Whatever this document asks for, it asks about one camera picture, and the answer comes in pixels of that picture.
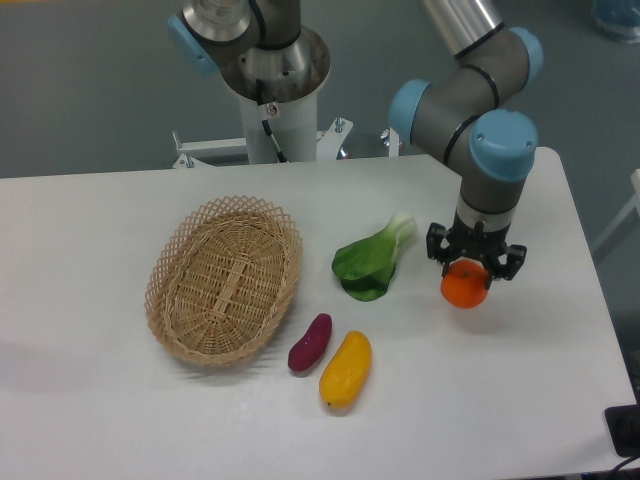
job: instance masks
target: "black cable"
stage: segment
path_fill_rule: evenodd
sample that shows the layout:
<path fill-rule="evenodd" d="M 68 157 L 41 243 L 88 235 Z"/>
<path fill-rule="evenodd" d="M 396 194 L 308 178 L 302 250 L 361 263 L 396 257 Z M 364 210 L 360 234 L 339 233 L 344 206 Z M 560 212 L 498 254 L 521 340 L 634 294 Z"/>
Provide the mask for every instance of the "black cable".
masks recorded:
<path fill-rule="evenodd" d="M 256 80 L 256 101 L 258 103 L 258 105 L 264 105 L 265 102 L 263 101 L 262 98 L 262 92 L 264 90 L 264 82 L 260 79 Z M 289 160 L 287 160 L 287 157 L 284 156 L 284 153 L 282 153 L 282 149 L 280 148 L 280 144 L 278 143 L 278 141 L 276 140 L 276 137 L 273 135 L 273 130 L 271 130 L 271 125 L 269 125 L 269 120 L 265 119 L 262 120 L 262 129 L 264 130 L 264 133 L 267 134 L 267 136 L 271 139 L 271 143 L 273 144 L 273 148 L 276 151 L 276 156 L 278 157 L 278 162 L 279 163 L 289 163 Z"/>
<path fill-rule="evenodd" d="M 258 22 L 258 29 L 260 30 L 260 43 L 262 43 L 267 36 L 267 24 L 264 21 L 262 10 L 260 10 L 260 7 L 258 7 L 256 0 L 249 0 L 249 7 L 251 7 L 251 10 L 256 17 L 256 21 Z"/>
<path fill-rule="evenodd" d="M 640 459 L 640 455 L 636 455 L 635 457 L 627 458 L 624 462 L 620 462 L 618 465 L 616 465 L 613 468 L 613 470 L 611 470 L 607 474 L 606 477 L 604 477 L 604 480 L 613 480 L 616 476 L 616 473 L 618 473 L 622 467 L 626 467 L 631 462 L 635 462 L 636 460 L 639 460 L 639 459 Z"/>

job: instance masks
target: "robotic arm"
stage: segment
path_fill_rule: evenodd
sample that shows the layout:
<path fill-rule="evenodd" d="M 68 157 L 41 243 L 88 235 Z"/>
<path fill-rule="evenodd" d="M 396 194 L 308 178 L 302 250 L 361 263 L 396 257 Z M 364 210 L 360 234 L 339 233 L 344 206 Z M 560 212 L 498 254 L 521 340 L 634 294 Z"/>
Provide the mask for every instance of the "robotic arm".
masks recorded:
<path fill-rule="evenodd" d="M 507 30 L 489 0 L 422 0 L 460 68 L 440 85 L 412 80 L 396 94 L 390 125 L 462 177 L 453 226 L 431 224 L 427 253 L 443 265 L 468 257 L 495 279 L 511 280 L 527 249 L 506 244 L 538 145 L 534 124 L 499 107 L 543 63 L 538 40 Z"/>
<path fill-rule="evenodd" d="M 513 279 L 526 257 L 526 247 L 507 245 L 506 235 L 538 134 L 527 117 L 499 107 L 538 74 L 542 48 L 526 30 L 504 28 L 490 0 L 419 3 L 460 68 L 439 85 L 405 84 L 391 104 L 389 123 L 462 177 L 453 226 L 429 228 L 429 257 L 443 265 L 443 275 L 460 257 L 481 262 L 489 288 L 495 279 Z M 315 159 L 312 94 L 327 78 L 329 53 L 300 18 L 300 0 L 184 0 L 169 20 L 191 65 L 201 73 L 219 68 L 240 99 L 251 163 L 277 162 L 283 151 L 292 161 Z M 302 109 L 309 98 L 313 108 Z M 282 120 L 287 117 L 288 123 Z M 308 128 L 300 127 L 305 122 Z"/>
<path fill-rule="evenodd" d="M 300 0 L 184 0 L 168 27 L 192 67 L 219 69 L 237 97 L 250 163 L 316 159 L 315 94 L 330 59 L 301 25 Z"/>

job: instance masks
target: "white table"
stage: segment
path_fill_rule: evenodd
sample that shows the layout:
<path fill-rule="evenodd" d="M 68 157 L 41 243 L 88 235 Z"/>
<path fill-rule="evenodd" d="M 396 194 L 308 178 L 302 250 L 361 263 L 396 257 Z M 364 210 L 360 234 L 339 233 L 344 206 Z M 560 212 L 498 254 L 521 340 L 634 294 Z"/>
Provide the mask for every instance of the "white table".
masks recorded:
<path fill-rule="evenodd" d="M 450 225 L 459 179 L 429 157 L 0 181 L 0 478 L 492 479 L 609 469 L 603 410 L 634 402 L 557 155 L 539 149 L 511 243 L 513 282 L 473 311 L 439 293 L 430 222 Z M 247 194 L 285 208 L 304 237 L 300 288 L 244 368 L 175 361 L 146 325 L 158 254 L 192 210 Z M 338 247 L 396 210 L 420 235 L 369 304 L 330 271 Z M 347 416 L 318 379 L 289 374 L 319 312 L 371 340 Z"/>

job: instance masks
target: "bok choy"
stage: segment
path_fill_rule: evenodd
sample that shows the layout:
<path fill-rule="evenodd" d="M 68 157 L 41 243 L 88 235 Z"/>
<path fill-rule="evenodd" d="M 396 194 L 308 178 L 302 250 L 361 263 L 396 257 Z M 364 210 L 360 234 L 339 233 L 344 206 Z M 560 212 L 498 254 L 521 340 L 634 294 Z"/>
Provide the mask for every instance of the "bok choy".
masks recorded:
<path fill-rule="evenodd" d="M 416 231 L 413 216 L 399 212 L 378 233 L 339 249 L 331 269 L 342 288 L 362 302 L 383 296 L 396 271 L 400 246 Z"/>

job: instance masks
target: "wicker basket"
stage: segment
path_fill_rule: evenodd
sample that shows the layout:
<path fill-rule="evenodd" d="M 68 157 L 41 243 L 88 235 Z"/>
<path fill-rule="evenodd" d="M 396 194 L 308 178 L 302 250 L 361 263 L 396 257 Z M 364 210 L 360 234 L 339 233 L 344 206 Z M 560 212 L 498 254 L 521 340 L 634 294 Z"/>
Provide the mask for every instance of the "wicker basket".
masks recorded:
<path fill-rule="evenodd" d="M 149 328 L 198 365 L 231 365 L 271 337 L 291 302 L 302 239 L 281 208 L 225 197 L 180 225 L 151 274 Z"/>

